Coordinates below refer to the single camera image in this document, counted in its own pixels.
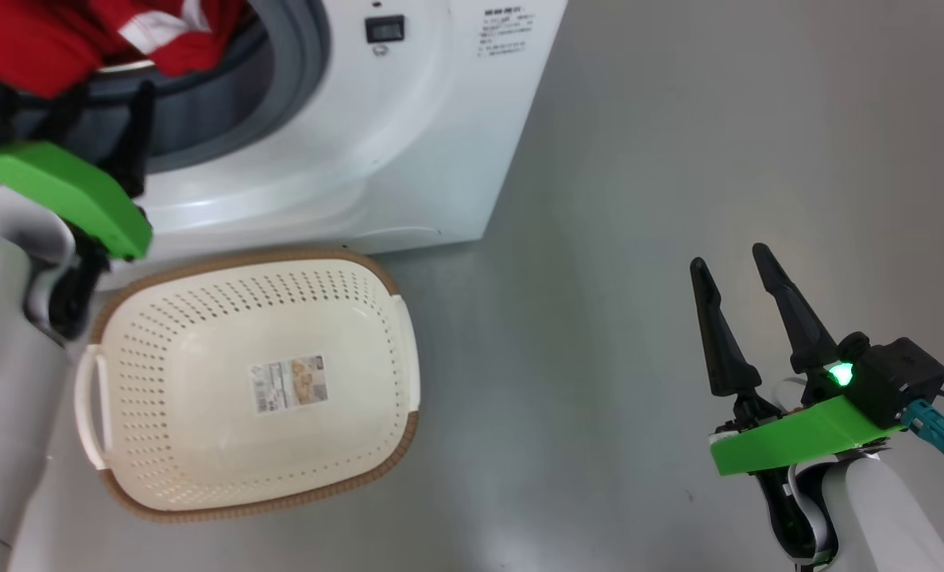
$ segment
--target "product label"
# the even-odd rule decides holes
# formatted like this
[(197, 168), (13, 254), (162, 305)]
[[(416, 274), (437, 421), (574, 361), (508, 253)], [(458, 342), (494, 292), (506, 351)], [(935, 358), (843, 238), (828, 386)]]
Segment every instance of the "product label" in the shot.
[(522, 6), (493, 8), (483, 14), (479, 30), (479, 57), (516, 54), (526, 50), (535, 14)]
[(327, 401), (323, 355), (251, 365), (250, 384), (257, 414), (287, 412)]

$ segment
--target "teal connector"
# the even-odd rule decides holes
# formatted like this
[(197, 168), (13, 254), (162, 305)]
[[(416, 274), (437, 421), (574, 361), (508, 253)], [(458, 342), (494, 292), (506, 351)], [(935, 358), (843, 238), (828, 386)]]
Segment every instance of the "teal connector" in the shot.
[(903, 412), (900, 422), (944, 455), (944, 415), (930, 403), (924, 399), (912, 402)]

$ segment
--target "green light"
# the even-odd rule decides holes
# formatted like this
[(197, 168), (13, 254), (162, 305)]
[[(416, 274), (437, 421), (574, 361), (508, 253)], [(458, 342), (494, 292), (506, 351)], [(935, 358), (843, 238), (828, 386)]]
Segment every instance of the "green light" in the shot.
[(836, 383), (839, 384), (839, 387), (846, 387), (850, 385), (850, 381), (853, 381), (853, 363), (840, 363), (840, 365), (833, 365), (829, 369), (829, 373), (832, 373), (832, 378), (836, 380)]

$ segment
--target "white washing machine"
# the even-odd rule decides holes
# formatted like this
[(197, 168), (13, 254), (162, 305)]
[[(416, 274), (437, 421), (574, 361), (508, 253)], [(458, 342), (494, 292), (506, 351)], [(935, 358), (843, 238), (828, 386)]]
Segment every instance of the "white washing machine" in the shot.
[(253, 0), (213, 72), (99, 76), (70, 141), (90, 159), (139, 81), (160, 94), (138, 200), (151, 253), (103, 287), (278, 244), (382, 253), (481, 238), (564, 3)]

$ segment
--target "laundry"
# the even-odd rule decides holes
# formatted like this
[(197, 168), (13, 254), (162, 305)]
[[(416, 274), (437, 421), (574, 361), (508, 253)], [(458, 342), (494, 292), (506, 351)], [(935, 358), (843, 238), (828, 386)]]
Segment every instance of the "laundry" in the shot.
[(221, 61), (243, 0), (0, 0), (0, 81), (55, 98), (113, 58), (167, 76)]

